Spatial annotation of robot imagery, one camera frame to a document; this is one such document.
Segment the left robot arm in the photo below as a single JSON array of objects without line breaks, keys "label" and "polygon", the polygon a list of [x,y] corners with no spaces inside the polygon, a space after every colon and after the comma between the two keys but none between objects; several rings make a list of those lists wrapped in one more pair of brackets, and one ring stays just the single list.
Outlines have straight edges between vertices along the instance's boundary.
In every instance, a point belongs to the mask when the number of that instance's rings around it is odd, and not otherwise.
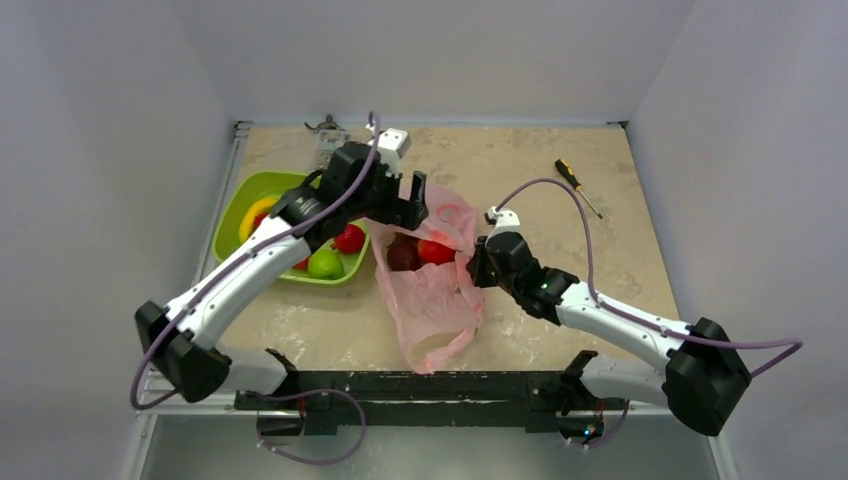
[{"label": "left robot arm", "polygon": [[270,213],[211,274],[160,306],[142,304],[134,314],[144,351],[172,385],[172,394],[197,403],[233,376],[236,358],[218,342],[236,317],[279,276],[362,218],[417,229],[428,216],[427,176],[412,175],[401,195],[398,157],[376,143],[347,142],[328,166],[285,191]]}]

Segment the shiny red fake apple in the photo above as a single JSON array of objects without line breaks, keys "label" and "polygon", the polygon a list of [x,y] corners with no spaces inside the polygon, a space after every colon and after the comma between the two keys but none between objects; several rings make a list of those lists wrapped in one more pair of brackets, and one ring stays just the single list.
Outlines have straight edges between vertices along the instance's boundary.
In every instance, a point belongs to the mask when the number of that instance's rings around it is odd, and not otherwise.
[{"label": "shiny red fake apple", "polygon": [[456,251],[435,241],[420,239],[417,253],[421,264],[442,265],[455,260]]}]

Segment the pink plastic bag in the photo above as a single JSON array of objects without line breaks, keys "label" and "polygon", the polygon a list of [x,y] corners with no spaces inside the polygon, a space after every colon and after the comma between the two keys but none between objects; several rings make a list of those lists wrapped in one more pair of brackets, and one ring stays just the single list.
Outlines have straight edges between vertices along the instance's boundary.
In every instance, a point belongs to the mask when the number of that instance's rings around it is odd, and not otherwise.
[{"label": "pink plastic bag", "polygon": [[[429,216],[414,231],[367,220],[376,260],[376,280],[394,319],[400,350],[409,367],[430,374],[473,339],[484,320],[484,296],[466,265],[474,253],[477,211],[455,191],[429,185]],[[442,265],[393,271],[387,252],[398,234],[434,241],[456,252]]]}]

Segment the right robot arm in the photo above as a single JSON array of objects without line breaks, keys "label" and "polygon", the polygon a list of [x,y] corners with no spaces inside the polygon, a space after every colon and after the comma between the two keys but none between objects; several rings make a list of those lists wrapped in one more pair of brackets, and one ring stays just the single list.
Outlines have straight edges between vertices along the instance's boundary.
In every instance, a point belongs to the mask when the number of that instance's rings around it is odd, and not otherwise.
[{"label": "right robot arm", "polygon": [[666,407],[691,430],[716,436],[751,383],[738,346],[718,323],[688,324],[593,297],[587,282],[542,266],[517,232],[478,237],[467,270],[475,286],[501,288],[529,316],[634,355],[632,361],[595,355],[565,375],[561,392],[573,406],[597,397],[636,400]]}]

